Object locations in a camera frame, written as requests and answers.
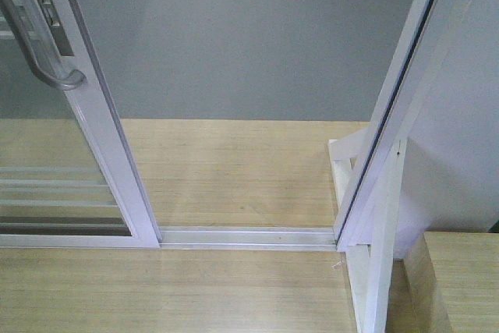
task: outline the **white wall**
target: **white wall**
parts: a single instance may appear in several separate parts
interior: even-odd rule
[[[499,219],[499,7],[468,6],[410,134],[398,254],[423,230],[485,232]]]

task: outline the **gray floor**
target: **gray floor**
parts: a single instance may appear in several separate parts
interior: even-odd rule
[[[369,120],[411,1],[79,0],[123,118],[342,121]],[[13,49],[1,116],[66,117]]]

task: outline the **glass panel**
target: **glass panel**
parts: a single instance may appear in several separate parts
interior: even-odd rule
[[[2,14],[0,82],[0,234],[130,236],[64,93],[31,73]]]

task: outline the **sliding glass door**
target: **sliding glass door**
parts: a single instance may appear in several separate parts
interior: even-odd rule
[[[0,246],[158,247],[76,0],[0,12]]]

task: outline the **aluminum door frame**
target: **aluminum door frame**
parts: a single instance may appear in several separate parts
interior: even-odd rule
[[[86,81],[64,91],[131,236],[0,235],[1,247],[159,248],[161,232],[126,141],[118,113],[76,0],[52,0],[74,56],[62,64]]]

